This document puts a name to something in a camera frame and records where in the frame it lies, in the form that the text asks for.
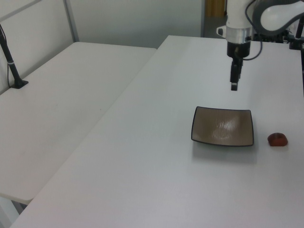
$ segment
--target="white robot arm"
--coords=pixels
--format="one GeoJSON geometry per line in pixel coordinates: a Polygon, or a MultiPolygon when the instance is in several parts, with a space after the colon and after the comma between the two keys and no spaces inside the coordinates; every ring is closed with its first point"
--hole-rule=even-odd
{"type": "Polygon", "coordinates": [[[217,33],[228,42],[227,55],[233,59],[231,90],[237,90],[243,60],[255,58],[245,59],[254,30],[267,36],[283,32],[304,16],[304,0],[228,0],[227,15],[226,25],[217,28],[217,33]]]}

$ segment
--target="square plate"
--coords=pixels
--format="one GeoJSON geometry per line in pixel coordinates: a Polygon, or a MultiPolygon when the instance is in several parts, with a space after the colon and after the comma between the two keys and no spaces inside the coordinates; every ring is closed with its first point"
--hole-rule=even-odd
{"type": "Polygon", "coordinates": [[[197,107],[191,139],[221,146],[252,146],[251,111],[197,107]]]}

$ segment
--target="black stand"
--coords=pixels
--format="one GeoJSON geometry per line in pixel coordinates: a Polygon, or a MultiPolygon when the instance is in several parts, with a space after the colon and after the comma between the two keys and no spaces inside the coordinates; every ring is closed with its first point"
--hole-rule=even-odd
{"type": "Polygon", "coordinates": [[[0,26],[0,45],[2,47],[3,53],[5,55],[5,58],[6,58],[7,62],[8,62],[8,65],[10,67],[10,70],[13,74],[13,77],[15,79],[15,84],[12,85],[11,87],[15,88],[15,89],[20,89],[29,82],[23,81],[20,78],[19,73],[17,71],[17,68],[15,66],[14,60],[13,60],[11,54],[10,54],[10,50],[9,50],[9,47],[8,47],[8,44],[7,44],[7,41],[6,41],[6,38],[5,38],[5,35],[4,35],[4,32],[3,32],[1,26],[0,26]]]}
{"type": "MultiPolygon", "coordinates": [[[[304,43],[304,38],[301,37],[302,32],[303,32],[303,27],[304,27],[304,17],[301,17],[295,37],[289,36],[289,38],[290,38],[289,49],[301,51],[302,72],[304,72],[304,50],[302,47],[302,45],[304,43]]],[[[303,89],[304,89],[304,74],[303,73],[302,73],[302,76],[303,76],[303,89]]]]}
{"type": "Polygon", "coordinates": [[[301,37],[303,32],[303,27],[304,27],[304,17],[301,17],[295,37],[293,36],[289,37],[290,38],[289,49],[302,50],[302,44],[304,43],[304,39],[301,37]]]}

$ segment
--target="cable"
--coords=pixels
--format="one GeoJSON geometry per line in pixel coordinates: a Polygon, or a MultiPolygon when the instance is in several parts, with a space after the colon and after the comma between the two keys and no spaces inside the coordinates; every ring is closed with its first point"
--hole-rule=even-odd
{"type": "Polygon", "coordinates": [[[236,51],[234,52],[234,55],[235,55],[237,58],[239,58],[239,59],[241,59],[241,60],[244,60],[244,61],[250,61],[250,60],[253,60],[253,59],[257,58],[257,57],[262,53],[262,50],[263,50],[263,41],[262,41],[262,38],[261,38],[261,34],[258,32],[257,28],[255,27],[255,25],[253,24],[253,22],[251,21],[251,19],[250,19],[249,16],[248,16],[248,13],[247,13],[249,7],[250,7],[255,1],[256,1],[256,0],[253,0],[252,2],[250,2],[250,3],[248,4],[248,6],[247,6],[246,9],[245,9],[245,16],[246,16],[247,20],[249,21],[249,23],[252,25],[253,29],[257,32],[257,35],[258,35],[258,37],[259,37],[259,39],[260,39],[261,47],[260,47],[259,53],[258,53],[256,56],[252,57],[252,58],[240,58],[240,57],[238,56],[238,54],[237,54],[237,49],[236,49],[236,51]]]}
{"type": "Polygon", "coordinates": [[[8,64],[8,85],[9,85],[9,88],[10,88],[10,80],[9,80],[9,64],[8,64]]]}
{"type": "MultiPolygon", "coordinates": [[[[5,36],[5,32],[4,32],[4,30],[3,30],[2,26],[1,26],[1,24],[0,24],[0,30],[1,30],[1,33],[3,34],[3,36],[4,36],[5,41],[7,42],[7,40],[6,40],[6,36],[5,36]]],[[[7,73],[7,78],[8,78],[8,86],[9,86],[9,88],[10,88],[10,80],[9,80],[9,63],[8,63],[8,73],[7,73]]]]}
{"type": "Polygon", "coordinates": [[[4,36],[5,41],[6,41],[5,32],[4,32],[4,30],[3,30],[2,26],[1,26],[1,24],[0,24],[0,30],[1,30],[1,33],[3,34],[3,36],[4,36]]]}

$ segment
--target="white desk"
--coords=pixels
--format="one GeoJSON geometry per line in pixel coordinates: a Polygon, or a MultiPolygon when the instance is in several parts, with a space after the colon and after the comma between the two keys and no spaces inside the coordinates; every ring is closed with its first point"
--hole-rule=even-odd
{"type": "Polygon", "coordinates": [[[265,43],[234,92],[226,45],[168,37],[12,228],[302,228],[300,52],[265,43]],[[250,109],[255,145],[193,142],[198,105],[250,109]]]}
{"type": "Polygon", "coordinates": [[[0,96],[0,196],[28,204],[155,49],[74,43],[0,96]]]}

